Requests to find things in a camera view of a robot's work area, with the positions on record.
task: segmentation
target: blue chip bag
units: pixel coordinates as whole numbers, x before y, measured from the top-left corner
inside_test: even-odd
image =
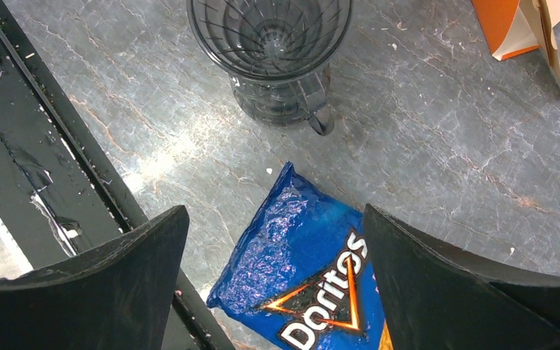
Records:
[[[385,316],[362,213],[287,163],[207,306],[281,349],[378,349]]]

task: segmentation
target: marble surface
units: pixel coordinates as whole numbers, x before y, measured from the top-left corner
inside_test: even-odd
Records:
[[[5,2],[147,215],[188,207],[203,297],[287,160],[352,206],[560,275],[559,91],[539,52],[490,56],[470,0],[356,1],[324,138],[245,117],[186,1]],[[268,349],[216,315],[238,349]]]

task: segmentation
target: orange box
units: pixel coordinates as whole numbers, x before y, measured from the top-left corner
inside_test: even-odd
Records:
[[[472,0],[491,54],[501,61],[540,48],[560,87],[553,27],[560,0]]]

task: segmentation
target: clear plastic jug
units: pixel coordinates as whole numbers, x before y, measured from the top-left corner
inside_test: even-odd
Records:
[[[252,118],[276,125],[334,126],[329,59],[344,38],[352,0],[187,0],[190,25],[230,77]]]

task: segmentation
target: pitcher handle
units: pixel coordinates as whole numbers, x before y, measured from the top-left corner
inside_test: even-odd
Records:
[[[321,78],[322,74],[310,74],[299,79],[297,87],[305,102],[305,109],[310,115],[308,124],[316,133],[326,136],[334,130],[334,118],[327,105],[327,92]]]

